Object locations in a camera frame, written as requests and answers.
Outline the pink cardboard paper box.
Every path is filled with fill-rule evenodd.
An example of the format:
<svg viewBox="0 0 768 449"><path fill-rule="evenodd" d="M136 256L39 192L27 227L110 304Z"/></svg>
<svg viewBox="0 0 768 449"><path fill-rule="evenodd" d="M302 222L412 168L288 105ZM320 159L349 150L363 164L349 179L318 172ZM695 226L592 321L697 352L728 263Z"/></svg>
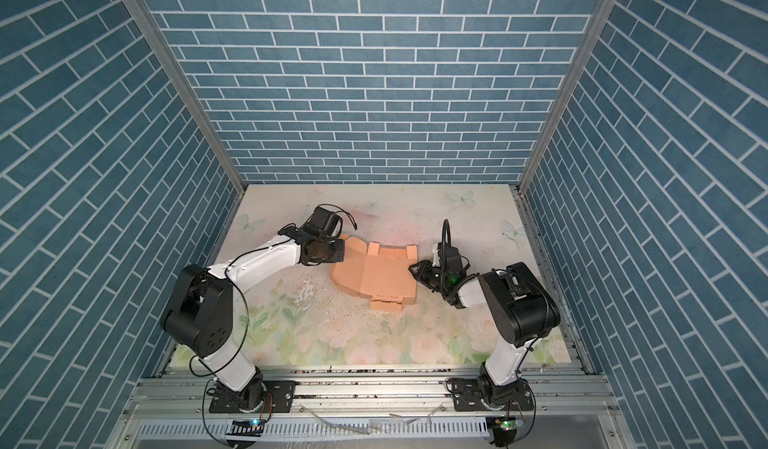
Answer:
<svg viewBox="0 0 768 449"><path fill-rule="evenodd" d="M377 311L399 313L415 303L417 281L410 267L418 262L417 246L385 246L349 235L342 240L344 259L329 270L339 291L367 299Z"/></svg>

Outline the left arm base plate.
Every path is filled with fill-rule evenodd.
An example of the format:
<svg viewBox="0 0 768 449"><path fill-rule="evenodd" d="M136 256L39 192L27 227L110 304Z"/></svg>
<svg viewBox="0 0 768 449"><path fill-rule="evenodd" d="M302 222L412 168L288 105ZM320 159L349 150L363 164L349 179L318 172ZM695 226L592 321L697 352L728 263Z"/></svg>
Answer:
<svg viewBox="0 0 768 449"><path fill-rule="evenodd" d="M216 382L206 390L211 399L209 412L213 414L265 414L289 413L297 384L294 381L261 381L250 383L235 392Z"/></svg>

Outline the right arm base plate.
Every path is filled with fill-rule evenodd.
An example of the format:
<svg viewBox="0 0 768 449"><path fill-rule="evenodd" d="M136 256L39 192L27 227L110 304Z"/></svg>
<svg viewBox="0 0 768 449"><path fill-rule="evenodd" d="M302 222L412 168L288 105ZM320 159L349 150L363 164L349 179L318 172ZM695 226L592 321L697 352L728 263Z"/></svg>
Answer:
<svg viewBox="0 0 768 449"><path fill-rule="evenodd" d="M487 377L450 378L444 386L457 412L506 409L526 412L535 408L533 391L522 378L504 386L495 385Z"/></svg>

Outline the aluminium front rail frame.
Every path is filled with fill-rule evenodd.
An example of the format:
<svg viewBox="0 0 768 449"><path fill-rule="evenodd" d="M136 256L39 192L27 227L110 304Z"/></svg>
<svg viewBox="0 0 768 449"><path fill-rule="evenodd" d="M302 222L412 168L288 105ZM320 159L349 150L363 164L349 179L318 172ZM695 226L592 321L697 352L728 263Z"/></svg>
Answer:
<svg viewBox="0 0 768 449"><path fill-rule="evenodd" d="M288 370L266 373L269 405L227 412L212 387L171 374L142 380L108 439L111 448L264 448L271 443L424 438L491 447L629 448L632 440L602 376L527 371L518 402L484 403L468 369Z"/></svg>

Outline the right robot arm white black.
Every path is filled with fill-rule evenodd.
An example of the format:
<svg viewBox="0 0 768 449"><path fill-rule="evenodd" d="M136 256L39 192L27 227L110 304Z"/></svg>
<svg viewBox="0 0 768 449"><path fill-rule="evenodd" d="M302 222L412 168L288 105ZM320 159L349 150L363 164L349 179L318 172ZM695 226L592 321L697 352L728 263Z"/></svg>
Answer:
<svg viewBox="0 0 768 449"><path fill-rule="evenodd" d="M498 338L476 379L448 379L454 409L521 412L536 408L535 394L521 368L534 345L560 325L554 299L527 265L516 263L483 274L455 274L425 260L409 267L413 278L455 308L489 310Z"/></svg>

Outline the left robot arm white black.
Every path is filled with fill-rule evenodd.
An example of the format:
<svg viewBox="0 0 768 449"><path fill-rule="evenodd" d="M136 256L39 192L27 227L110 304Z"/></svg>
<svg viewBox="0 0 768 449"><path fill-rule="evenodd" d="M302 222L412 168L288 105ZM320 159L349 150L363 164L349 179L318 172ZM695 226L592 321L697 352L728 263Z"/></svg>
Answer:
<svg viewBox="0 0 768 449"><path fill-rule="evenodd" d="M179 273L160 318L160 327L187 346L227 389L245 390L256 377L256 366L242 353L244 343L232 335L235 303L245 291L289 267L338 263L345 241L296 240L278 235L240 256L201 267L191 264Z"/></svg>

